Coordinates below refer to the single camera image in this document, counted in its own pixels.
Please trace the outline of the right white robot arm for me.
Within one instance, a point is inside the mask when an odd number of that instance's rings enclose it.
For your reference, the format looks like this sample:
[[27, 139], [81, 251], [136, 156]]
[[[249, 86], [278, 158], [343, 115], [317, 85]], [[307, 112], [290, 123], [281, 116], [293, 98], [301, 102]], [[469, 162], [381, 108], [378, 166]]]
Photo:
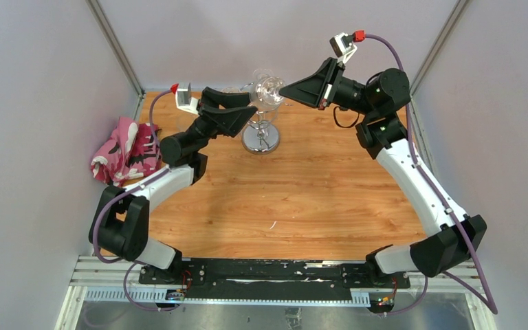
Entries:
[[314, 74], [280, 88], [279, 94], [311, 108], [335, 105], [363, 115], [355, 125], [361, 147], [396, 181], [419, 217], [425, 239], [366, 255], [368, 283], [382, 287], [400, 272], [432, 278], [472, 260], [487, 224], [452, 200], [409, 140], [408, 127], [397, 115], [410, 102], [406, 73], [389, 68], [362, 84], [344, 77], [344, 69], [337, 59], [328, 58]]

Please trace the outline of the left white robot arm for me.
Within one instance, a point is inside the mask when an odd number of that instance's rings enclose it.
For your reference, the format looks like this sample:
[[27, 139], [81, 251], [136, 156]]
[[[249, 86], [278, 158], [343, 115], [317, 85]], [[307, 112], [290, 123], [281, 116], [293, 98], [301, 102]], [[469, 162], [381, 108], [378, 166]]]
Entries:
[[248, 92], [225, 93], [206, 87], [194, 98], [188, 88], [173, 85], [165, 93], [174, 95], [179, 110], [196, 118], [185, 131], [153, 138], [163, 168], [125, 188], [107, 186], [103, 190], [89, 241], [99, 261], [153, 266], [159, 278], [174, 284], [183, 275], [182, 252], [150, 237], [150, 214], [204, 176], [208, 157], [200, 152], [202, 148], [219, 135], [237, 136], [258, 109]]

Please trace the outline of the clear wine glass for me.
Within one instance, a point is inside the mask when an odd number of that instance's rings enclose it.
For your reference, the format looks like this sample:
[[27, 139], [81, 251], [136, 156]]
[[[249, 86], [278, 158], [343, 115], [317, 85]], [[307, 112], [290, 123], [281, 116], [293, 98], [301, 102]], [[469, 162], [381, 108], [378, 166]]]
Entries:
[[272, 72], [272, 70], [270, 70], [270, 69], [261, 69], [261, 68], [260, 69], [255, 69], [253, 71], [253, 74], [252, 74], [254, 81], [260, 81], [262, 79], [268, 78], [268, 77], [273, 76], [273, 75], [274, 75], [274, 73]]
[[277, 76], [263, 75], [256, 79], [250, 86], [250, 104], [259, 111], [272, 111], [281, 106], [285, 98], [280, 90], [285, 86], [285, 81]]
[[175, 125], [177, 132], [186, 131], [188, 127], [193, 123], [194, 116], [179, 115], [176, 118]]
[[224, 87], [221, 89], [221, 92], [226, 94], [237, 94], [241, 93], [241, 90], [238, 87]]

